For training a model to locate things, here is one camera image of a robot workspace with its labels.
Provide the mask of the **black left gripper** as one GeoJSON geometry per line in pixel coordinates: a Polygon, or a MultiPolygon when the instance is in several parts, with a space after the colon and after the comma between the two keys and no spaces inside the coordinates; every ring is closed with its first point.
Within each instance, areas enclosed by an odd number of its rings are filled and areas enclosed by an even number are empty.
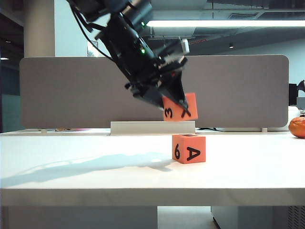
{"type": "Polygon", "coordinates": [[[179,57],[160,69],[153,68],[139,74],[138,78],[130,80],[125,88],[131,90],[134,98],[152,104],[160,110],[164,109],[162,95],[187,110],[188,103],[182,84],[182,71],[186,63],[186,57],[179,57]]]}

